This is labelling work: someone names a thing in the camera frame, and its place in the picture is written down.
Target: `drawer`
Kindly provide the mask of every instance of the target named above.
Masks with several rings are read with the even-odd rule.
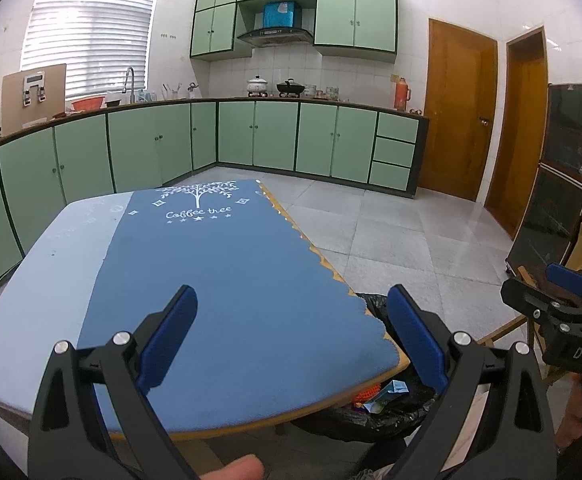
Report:
[[[377,137],[375,139],[373,160],[388,162],[389,164],[399,164],[400,166],[410,168],[411,162],[413,161],[414,148],[414,144]]]
[[[406,191],[409,173],[409,168],[373,162],[371,165],[369,184]]]
[[[391,137],[391,139],[415,142],[418,138],[419,124],[417,119],[380,113],[380,118],[377,121],[377,134],[382,137]]]

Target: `blue gripper pad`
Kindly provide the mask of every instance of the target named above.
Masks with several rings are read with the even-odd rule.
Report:
[[[559,264],[549,264],[545,272],[551,283],[582,297],[582,274]]]
[[[197,315],[197,295],[187,288],[168,311],[140,355],[137,386],[143,394],[160,386]]]
[[[386,308],[420,380],[442,394],[448,385],[444,353],[417,312],[417,304],[401,285],[395,285],[389,290]]]

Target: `silver screw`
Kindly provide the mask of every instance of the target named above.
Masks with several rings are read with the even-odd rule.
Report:
[[[68,341],[58,341],[57,343],[55,343],[55,346],[53,347],[53,351],[55,351],[56,354],[63,354],[68,349],[69,349]]]
[[[529,348],[529,345],[527,345],[526,343],[523,343],[521,341],[518,341],[516,343],[516,352],[522,355],[526,355],[531,351],[531,349]]]
[[[453,340],[458,343],[458,345],[466,346],[471,342],[471,336],[466,332],[456,332],[453,334]]]
[[[113,343],[116,345],[125,345],[131,340],[131,334],[128,332],[118,332],[113,336]]]

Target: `window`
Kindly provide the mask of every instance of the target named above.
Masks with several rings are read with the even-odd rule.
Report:
[[[66,63],[66,97],[146,87],[155,0],[35,0],[20,70]]]

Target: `table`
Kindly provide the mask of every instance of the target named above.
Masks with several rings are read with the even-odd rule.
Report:
[[[293,420],[409,363],[259,181],[194,184],[58,215],[0,297],[0,404],[30,414],[56,341],[86,348],[132,332],[183,283],[196,290],[197,318],[148,394],[174,438]]]

